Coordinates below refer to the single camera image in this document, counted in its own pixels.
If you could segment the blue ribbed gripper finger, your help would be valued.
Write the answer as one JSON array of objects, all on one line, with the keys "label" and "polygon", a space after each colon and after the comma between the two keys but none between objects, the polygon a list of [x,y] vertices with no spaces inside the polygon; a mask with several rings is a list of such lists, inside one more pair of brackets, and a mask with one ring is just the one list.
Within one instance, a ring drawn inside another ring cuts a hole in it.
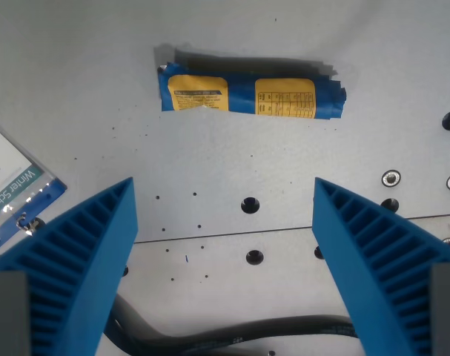
[{"label": "blue ribbed gripper finger", "polygon": [[79,203],[0,256],[28,284],[32,355],[94,355],[138,233],[133,178]]},{"label": "blue ribbed gripper finger", "polygon": [[431,355],[431,267],[450,247],[339,185],[314,181],[312,231],[367,355]]}]

